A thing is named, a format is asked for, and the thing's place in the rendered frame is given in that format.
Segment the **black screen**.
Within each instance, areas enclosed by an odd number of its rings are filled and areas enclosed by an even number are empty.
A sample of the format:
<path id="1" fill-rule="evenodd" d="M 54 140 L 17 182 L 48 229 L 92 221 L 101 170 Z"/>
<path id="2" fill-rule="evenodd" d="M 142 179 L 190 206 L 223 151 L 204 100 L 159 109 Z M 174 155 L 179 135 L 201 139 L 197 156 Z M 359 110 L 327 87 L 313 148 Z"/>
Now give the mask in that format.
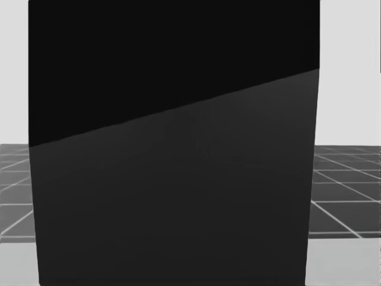
<path id="1" fill-rule="evenodd" d="M 40 286 L 305 286 L 321 0 L 29 0 Z"/>

